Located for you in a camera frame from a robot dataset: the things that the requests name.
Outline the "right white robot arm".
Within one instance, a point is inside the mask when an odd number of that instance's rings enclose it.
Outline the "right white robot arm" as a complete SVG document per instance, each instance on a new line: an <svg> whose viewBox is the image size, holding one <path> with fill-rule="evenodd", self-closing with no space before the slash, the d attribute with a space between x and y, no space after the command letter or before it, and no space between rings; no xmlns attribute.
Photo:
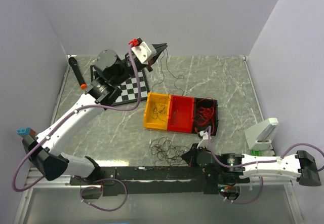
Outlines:
<svg viewBox="0 0 324 224"><path fill-rule="evenodd" d="M315 158L306 151L284 157L262 157L247 154L215 155L206 147L193 144L181 156L189 167L200 167L208 184L235 185L251 177L295 179L302 186L320 186Z"/></svg>

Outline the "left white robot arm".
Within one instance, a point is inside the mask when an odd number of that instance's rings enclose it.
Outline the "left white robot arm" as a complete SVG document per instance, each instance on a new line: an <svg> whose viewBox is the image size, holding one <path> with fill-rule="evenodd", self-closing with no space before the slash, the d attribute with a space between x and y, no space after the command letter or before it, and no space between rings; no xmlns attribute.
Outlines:
<svg viewBox="0 0 324 224"><path fill-rule="evenodd" d="M90 157L65 154L64 148L88 122L105 112L115 109L113 104L121 96L121 84L135 78L137 101L141 98L141 81L138 73L152 71L152 65L167 48L166 43L151 44L139 39L129 43L123 59L111 49L103 50L92 65L93 79L78 101L59 120L39 134L29 131L23 136L23 146L29 161L48 181L63 174L76 175L88 184L100 178L100 167Z"/></svg>

